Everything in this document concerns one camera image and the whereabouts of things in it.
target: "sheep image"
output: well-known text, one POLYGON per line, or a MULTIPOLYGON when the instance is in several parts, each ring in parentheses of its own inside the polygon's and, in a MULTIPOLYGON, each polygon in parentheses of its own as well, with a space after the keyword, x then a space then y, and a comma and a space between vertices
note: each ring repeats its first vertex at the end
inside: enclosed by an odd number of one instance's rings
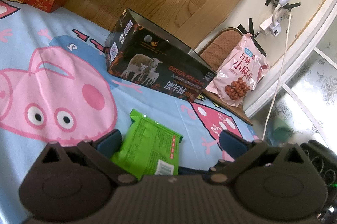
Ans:
POLYGON ((149 74, 151 67, 157 69, 158 64, 162 63, 162 61, 160 61, 157 58, 150 58, 146 55, 143 55, 141 53, 136 54, 129 62, 129 65, 136 65, 138 67, 140 67, 140 64, 143 63, 144 65, 147 65, 149 68, 147 68, 144 73, 142 75, 139 76, 138 80, 142 80, 143 76, 145 74, 149 74))
POLYGON ((155 73, 155 70, 156 68, 152 67, 149 71, 149 74, 147 76, 147 78, 143 81, 142 84, 145 83, 145 81, 147 80, 146 82, 146 86, 149 84, 149 82, 151 81, 150 85, 152 86, 153 83, 157 80, 158 76, 159 76, 159 73, 155 73))
POLYGON ((125 78, 128 78, 129 76, 129 73, 130 72, 134 72, 134 76, 133 78, 131 79, 131 81, 133 81, 135 79, 135 77, 139 74, 141 74, 141 76, 144 74, 144 70, 147 68, 148 66, 144 65, 144 64, 140 64, 140 67, 134 65, 134 64, 131 64, 129 65, 125 71, 122 73, 121 77, 123 77, 125 75, 125 78))

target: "brown leather padding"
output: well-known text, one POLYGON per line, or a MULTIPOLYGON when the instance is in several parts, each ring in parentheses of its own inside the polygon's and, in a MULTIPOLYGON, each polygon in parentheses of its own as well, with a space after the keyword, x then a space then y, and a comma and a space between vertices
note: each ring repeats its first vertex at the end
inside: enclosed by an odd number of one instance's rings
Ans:
POLYGON ((239 30, 226 28, 219 32, 208 45, 203 48, 200 56, 216 71, 233 48, 239 43, 241 38, 242 34, 239 30))
MULTIPOLYGON (((226 28, 220 31, 199 53, 199 55, 211 66, 215 71, 218 70, 220 65, 224 62, 226 57, 240 42, 242 33, 236 28, 226 28)), ((243 111, 242 105, 237 107, 230 106, 223 102, 216 94, 207 90, 203 90, 203 94, 207 96, 213 102, 224 107, 228 111, 247 122, 249 125, 253 125, 250 119, 243 111)))

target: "pink snack bag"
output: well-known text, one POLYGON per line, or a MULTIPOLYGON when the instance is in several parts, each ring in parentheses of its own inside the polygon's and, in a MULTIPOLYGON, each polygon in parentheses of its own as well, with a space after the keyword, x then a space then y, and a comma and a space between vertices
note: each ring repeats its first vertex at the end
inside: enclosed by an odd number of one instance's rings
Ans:
POLYGON ((230 106, 239 106, 249 90, 267 74, 269 65, 264 55, 254 45, 251 34, 244 34, 241 41, 217 70, 217 76, 206 87, 230 106))

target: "green snack package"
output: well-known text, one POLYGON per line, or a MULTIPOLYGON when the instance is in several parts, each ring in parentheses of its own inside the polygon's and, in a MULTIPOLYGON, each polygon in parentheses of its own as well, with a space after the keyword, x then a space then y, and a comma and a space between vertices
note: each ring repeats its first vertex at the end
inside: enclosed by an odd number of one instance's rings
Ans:
POLYGON ((130 126, 121 150, 111 161, 133 174, 177 175, 179 143, 183 136, 133 109, 130 126))

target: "cartoon pig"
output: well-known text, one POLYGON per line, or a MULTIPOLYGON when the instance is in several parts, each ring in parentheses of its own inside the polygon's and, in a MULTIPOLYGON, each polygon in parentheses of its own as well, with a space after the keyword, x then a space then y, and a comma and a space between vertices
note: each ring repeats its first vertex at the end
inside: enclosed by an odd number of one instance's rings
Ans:
POLYGON ((116 104, 105 79, 61 47, 36 49, 28 71, 0 70, 1 128, 71 146, 100 138, 116 120, 116 104))

